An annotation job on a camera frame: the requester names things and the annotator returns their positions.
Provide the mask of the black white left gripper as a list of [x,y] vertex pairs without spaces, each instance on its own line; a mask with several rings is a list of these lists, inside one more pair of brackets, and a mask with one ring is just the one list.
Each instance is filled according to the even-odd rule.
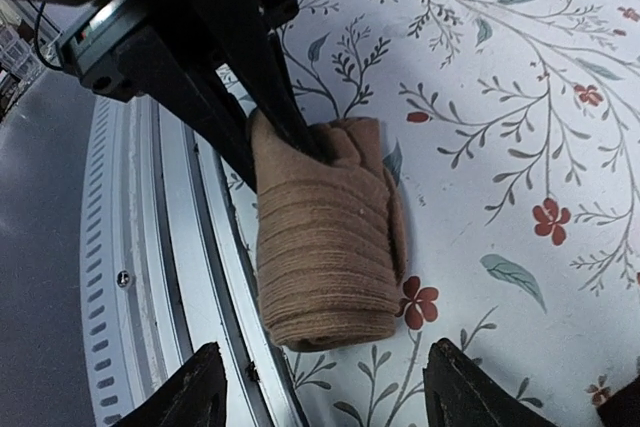
[[246,116],[215,74],[229,66],[276,132],[318,161],[322,152],[288,93],[276,28],[296,0],[25,0],[86,12],[59,40],[56,65],[94,93],[146,93],[199,134],[256,188]]

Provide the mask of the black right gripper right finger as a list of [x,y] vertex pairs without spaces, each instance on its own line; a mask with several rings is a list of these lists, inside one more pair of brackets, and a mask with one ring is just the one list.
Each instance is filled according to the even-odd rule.
[[448,339],[440,339],[431,345],[423,380],[430,426],[552,424],[510,396]]

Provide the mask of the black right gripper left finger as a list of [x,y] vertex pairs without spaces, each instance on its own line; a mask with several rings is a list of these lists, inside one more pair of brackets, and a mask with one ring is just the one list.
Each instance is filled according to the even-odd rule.
[[201,346],[120,427],[225,427],[227,379],[219,345]]

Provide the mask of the brown ribbed sock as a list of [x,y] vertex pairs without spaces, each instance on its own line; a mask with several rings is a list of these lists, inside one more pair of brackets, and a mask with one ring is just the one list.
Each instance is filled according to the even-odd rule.
[[408,248],[380,123],[346,118],[310,131],[326,162],[288,145],[261,112],[250,117],[262,323],[275,345],[295,352],[390,338]]

